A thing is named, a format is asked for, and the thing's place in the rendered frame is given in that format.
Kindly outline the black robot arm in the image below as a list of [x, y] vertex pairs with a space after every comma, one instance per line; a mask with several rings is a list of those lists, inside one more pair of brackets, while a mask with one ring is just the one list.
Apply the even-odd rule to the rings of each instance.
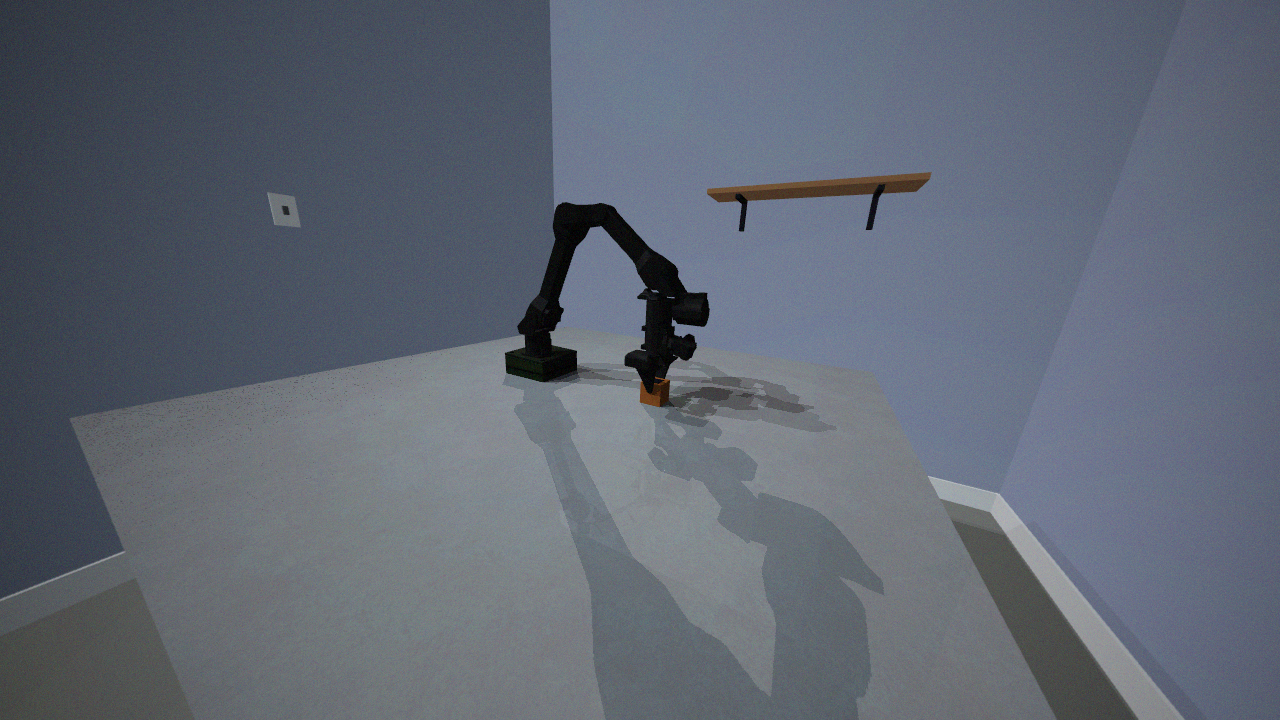
[[[575, 205], [561, 202], [556, 208], [553, 231], [556, 243], [550, 252], [547, 273], [540, 293], [529, 305], [524, 320], [518, 323], [518, 334], [525, 334], [525, 352], [530, 357], [545, 357], [552, 351], [550, 331], [561, 322], [564, 307], [559, 297], [564, 278], [573, 258], [573, 251], [586, 237], [590, 227], [602, 225], [621, 249], [632, 259], [637, 274], [648, 288], [637, 295], [646, 300], [646, 322], [671, 323], [705, 327], [710, 307], [707, 293], [689, 293], [678, 279], [678, 269], [668, 259], [652, 250], [616, 209], [604, 202]], [[658, 292], [653, 292], [657, 290]], [[675, 297], [675, 299], [667, 299]], [[660, 354], [673, 354], [689, 361], [698, 348], [695, 336], [676, 336], [666, 331]]]

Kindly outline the orange block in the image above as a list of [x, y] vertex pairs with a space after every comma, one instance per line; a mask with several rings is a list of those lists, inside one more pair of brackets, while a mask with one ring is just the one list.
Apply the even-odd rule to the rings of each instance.
[[669, 380], [655, 377], [652, 393], [646, 393], [643, 384], [640, 386], [640, 404], [648, 404], [652, 406], [660, 407], [669, 400]]

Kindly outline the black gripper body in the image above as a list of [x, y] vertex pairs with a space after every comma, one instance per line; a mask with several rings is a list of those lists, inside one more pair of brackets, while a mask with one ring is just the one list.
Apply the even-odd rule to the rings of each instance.
[[663, 334], [666, 331], [675, 331], [675, 325], [671, 323], [652, 323], [646, 322], [643, 325], [645, 331], [645, 343], [641, 345], [643, 350], [634, 350], [625, 356], [625, 366], [634, 366], [643, 370], [652, 370], [658, 366], [659, 357], [672, 357], [673, 354], [660, 354], [660, 345], [663, 341]]

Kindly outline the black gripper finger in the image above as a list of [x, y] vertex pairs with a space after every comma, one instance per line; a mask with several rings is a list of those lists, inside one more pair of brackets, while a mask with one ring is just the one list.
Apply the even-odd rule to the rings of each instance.
[[678, 359], [678, 357], [677, 357], [677, 356], [672, 356], [672, 357], [659, 357], [659, 363], [658, 363], [658, 365], [660, 365], [660, 369], [659, 369], [659, 370], [657, 372], [657, 375], [655, 375], [655, 377], [658, 377], [658, 378], [662, 378], [662, 379], [666, 379], [666, 374], [667, 374], [667, 372], [668, 372], [668, 369], [669, 369], [669, 364], [671, 364], [671, 363], [675, 363], [675, 360], [676, 360], [676, 359]]
[[657, 375], [657, 372], [659, 369], [660, 369], [660, 365], [658, 365], [657, 368], [654, 368], [652, 370], [643, 370], [643, 369], [637, 369], [636, 368], [637, 374], [640, 375], [640, 378], [643, 380], [643, 384], [644, 384], [644, 387], [646, 389], [646, 393], [652, 393], [653, 386], [654, 386], [654, 380], [655, 380], [655, 375]]

